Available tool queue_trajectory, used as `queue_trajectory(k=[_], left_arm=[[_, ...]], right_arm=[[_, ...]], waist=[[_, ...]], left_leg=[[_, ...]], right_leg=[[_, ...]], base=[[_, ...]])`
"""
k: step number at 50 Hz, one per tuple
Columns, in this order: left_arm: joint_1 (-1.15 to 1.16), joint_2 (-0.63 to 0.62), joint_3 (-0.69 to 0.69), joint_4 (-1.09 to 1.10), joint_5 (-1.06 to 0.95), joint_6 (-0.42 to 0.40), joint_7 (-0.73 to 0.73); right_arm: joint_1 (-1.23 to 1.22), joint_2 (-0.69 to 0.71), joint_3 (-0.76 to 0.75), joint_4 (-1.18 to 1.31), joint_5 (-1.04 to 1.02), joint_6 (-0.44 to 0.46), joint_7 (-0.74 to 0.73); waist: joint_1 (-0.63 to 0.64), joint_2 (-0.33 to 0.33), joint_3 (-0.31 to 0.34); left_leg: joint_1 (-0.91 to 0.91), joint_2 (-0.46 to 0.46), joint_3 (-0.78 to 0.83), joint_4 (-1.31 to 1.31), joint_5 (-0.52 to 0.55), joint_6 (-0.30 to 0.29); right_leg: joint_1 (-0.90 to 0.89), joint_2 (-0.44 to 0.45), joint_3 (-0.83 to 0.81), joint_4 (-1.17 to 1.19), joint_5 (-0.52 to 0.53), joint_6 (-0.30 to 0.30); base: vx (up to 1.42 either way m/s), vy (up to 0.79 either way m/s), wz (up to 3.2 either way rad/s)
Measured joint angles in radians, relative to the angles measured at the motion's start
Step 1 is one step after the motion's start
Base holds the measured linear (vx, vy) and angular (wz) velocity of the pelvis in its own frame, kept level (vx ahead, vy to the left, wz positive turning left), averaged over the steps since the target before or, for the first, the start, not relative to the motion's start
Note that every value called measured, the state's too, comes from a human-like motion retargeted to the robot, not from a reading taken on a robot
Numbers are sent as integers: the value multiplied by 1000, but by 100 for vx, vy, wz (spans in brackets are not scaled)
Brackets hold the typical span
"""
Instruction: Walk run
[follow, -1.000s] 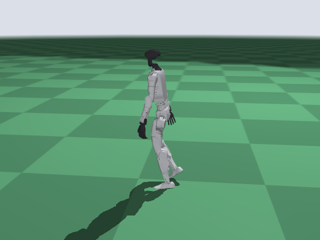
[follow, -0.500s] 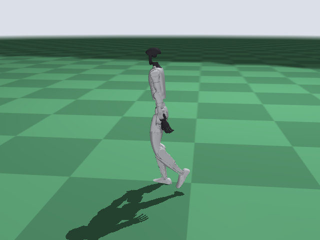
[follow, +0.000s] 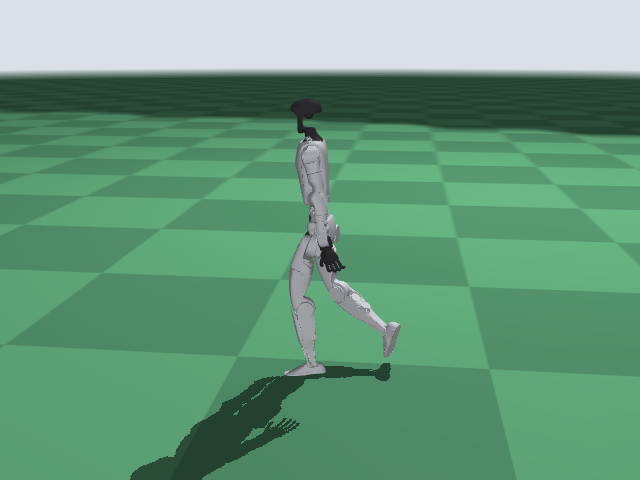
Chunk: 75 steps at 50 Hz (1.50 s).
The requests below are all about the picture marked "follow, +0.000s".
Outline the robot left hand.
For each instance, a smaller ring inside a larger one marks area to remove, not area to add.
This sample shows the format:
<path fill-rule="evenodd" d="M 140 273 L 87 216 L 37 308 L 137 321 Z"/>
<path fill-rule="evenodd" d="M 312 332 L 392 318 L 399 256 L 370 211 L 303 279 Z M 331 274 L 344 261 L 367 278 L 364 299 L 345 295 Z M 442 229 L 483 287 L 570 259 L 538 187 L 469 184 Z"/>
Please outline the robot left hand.
<path fill-rule="evenodd" d="M 329 246 L 322 247 L 322 248 L 319 246 L 320 250 L 322 251 L 320 266 L 323 267 L 323 262 L 324 262 L 327 272 L 336 273 L 337 271 L 341 271 L 341 269 L 345 269 L 345 266 L 341 264 L 337 254 L 332 250 L 333 244 L 329 235 L 327 236 L 327 240 L 328 240 Z M 317 239 L 317 242 L 318 242 L 318 239 Z M 336 262 L 340 268 L 337 266 Z M 336 270 L 334 269 L 332 264 L 334 265 Z M 329 268 L 329 266 L 331 269 Z"/>

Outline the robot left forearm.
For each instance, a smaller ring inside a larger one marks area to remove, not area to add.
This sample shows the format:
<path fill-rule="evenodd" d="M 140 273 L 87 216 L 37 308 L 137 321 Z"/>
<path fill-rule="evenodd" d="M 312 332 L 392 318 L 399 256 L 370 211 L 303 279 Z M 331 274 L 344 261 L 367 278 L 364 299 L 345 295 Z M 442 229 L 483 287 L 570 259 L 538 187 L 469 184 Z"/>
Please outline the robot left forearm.
<path fill-rule="evenodd" d="M 315 234 L 317 235 L 318 244 L 322 247 L 329 246 L 327 236 L 329 235 L 329 227 L 327 225 L 328 206 L 322 193 L 317 192 L 312 196 L 312 202 L 315 209 L 312 211 L 314 216 Z M 329 235 L 330 236 L 330 235 Z"/>

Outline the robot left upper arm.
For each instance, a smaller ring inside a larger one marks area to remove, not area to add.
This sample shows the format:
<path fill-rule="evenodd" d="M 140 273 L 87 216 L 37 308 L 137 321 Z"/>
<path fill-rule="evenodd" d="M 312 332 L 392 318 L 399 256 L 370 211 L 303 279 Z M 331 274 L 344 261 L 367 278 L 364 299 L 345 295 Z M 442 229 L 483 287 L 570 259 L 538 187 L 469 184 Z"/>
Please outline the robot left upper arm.
<path fill-rule="evenodd" d="M 326 200 L 323 176 L 320 167 L 321 159 L 319 150 L 314 145 L 303 148 L 301 151 L 301 160 L 306 170 L 308 182 L 313 189 L 307 197 L 307 202 L 310 206 L 314 207 L 312 196 L 315 193 L 322 193 Z"/>

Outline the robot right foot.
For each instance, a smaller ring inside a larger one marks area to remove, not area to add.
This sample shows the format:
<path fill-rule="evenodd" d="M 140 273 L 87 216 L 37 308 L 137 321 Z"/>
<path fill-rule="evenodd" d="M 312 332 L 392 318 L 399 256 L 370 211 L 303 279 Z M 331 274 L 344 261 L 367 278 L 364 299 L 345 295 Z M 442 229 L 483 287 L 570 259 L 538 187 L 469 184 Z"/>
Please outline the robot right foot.
<path fill-rule="evenodd" d="M 384 330 L 385 335 L 383 336 L 383 343 L 384 343 L 383 356 L 387 358 L 392 353 L 395 347 L 397 336 L 400 331 L 401 325 L 396 322 L 390 322 L 387 324 L 385 328 L 386 328 L 386 331 Z"/>

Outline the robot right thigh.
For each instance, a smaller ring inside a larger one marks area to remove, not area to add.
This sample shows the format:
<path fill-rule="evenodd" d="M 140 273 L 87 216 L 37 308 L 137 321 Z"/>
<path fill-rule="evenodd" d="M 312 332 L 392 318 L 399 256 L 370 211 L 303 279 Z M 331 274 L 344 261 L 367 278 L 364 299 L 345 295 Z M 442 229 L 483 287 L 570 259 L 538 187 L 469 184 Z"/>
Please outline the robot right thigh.
<path fill-rule="evenodd" d="M 332 242 L 338 242 L 339 235 L 340 235 L 340 228 L 339 228 L 339 225 L 336 224 L 336 236 L 335 236 L 335 238 L 333 239 Z M 335 248 L 334 244 L 333 244 L 332 250 L 337 254 L 337 251 L 336 251 L 336 248 Z M 318 258 L 315 257 L 316 264 L 317 264 L 320 276 L 321 276 L 321 278 L 322 278 L 327 290 L 329 291 L 330 297 L 334 301 L 337 301 L 337 302 L 344 301 L 346 299 L 346 297 L 348 297 L 349 294 L 350 294 L 349 287 L 347 286 L 346 283 L 337 280 L 337 272 L 336 273 L 327 272 L 324 262 L 323 262 L 323 267 L 321 267 L 320 266 L 320 259 L 321 258 L 318 259 Z M 336 264 L 337 264 L 337 262 L 336 262 Z M 337 266 L 338 266 L 338 264 L 337 264 Z M 333 267 L 334 267 L 334 265 L 333 265 Z M 329 266 L 329 268 L 330 268 L 330 266 Z M 335 267 L 334 267 L 334 269 L 335 269 Z"/>

